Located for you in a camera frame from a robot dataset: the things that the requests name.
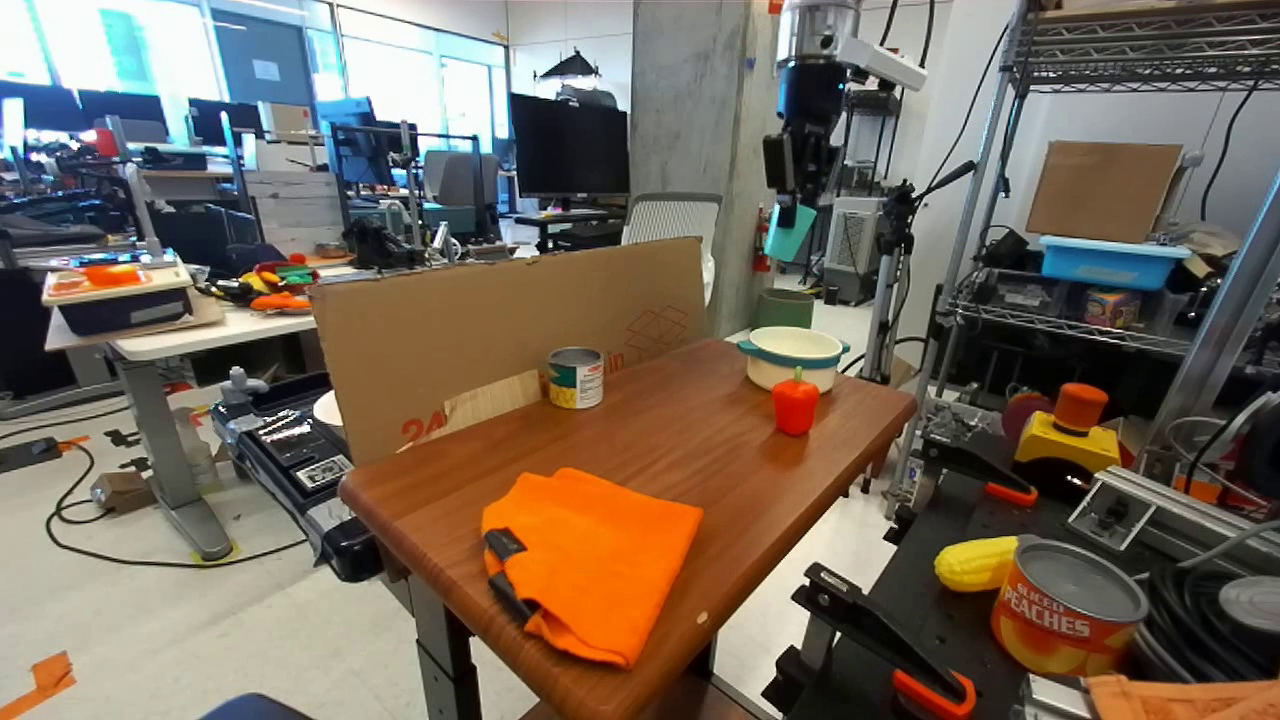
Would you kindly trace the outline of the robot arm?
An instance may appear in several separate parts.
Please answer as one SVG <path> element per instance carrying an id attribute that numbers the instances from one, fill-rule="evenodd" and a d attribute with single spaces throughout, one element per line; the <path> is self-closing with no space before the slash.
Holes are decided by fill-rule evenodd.
<path id="1" fill-rule="evenodd" d="M 765 140 L 765 181 L 774 193 L 774 223 L 794 229 L 801 210 L 829 193 L 833 133 L 865 79 L 885 90 L 921 90 L 928 71 L 861 37 L 861 0 L 768 0 L 774 15 L 778 133 Z"/>

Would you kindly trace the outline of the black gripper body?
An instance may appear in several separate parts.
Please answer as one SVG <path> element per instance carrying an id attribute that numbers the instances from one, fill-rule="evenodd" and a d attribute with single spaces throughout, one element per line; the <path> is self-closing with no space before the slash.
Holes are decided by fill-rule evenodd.
<path id="1" fill-rule="evenodd" d="M 778 133 L 765 140 L 765 175 L 773 193 L 817 194 L 833 164 L 833 129 L 838 115 L 838 63 L 787 61 L 774 74 Z"/>

